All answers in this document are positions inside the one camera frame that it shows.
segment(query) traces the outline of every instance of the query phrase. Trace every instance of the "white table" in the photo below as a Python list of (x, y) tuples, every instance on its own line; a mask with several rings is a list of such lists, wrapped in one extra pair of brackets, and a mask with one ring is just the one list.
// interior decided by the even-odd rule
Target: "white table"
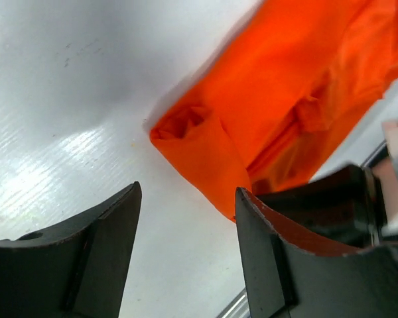
[[(235, 225), (147, 131), (257, 2), (0, 0), (0, 239), (139, 180), (121, 317), (215, 317), (244, 287)], [(381, 141), (378, 122), (398, 117), (398, 85), (388, 95), (356, 129), (365, 144), (346, 140), (322, 171)]]

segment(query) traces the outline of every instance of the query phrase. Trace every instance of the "orange fabric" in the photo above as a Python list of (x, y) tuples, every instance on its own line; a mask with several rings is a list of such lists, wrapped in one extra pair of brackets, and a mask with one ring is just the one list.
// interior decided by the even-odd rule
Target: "orange fabric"
[(226, 217), (307, 182), (398, 78), (398, 0), (267, 0), (151, 131)]

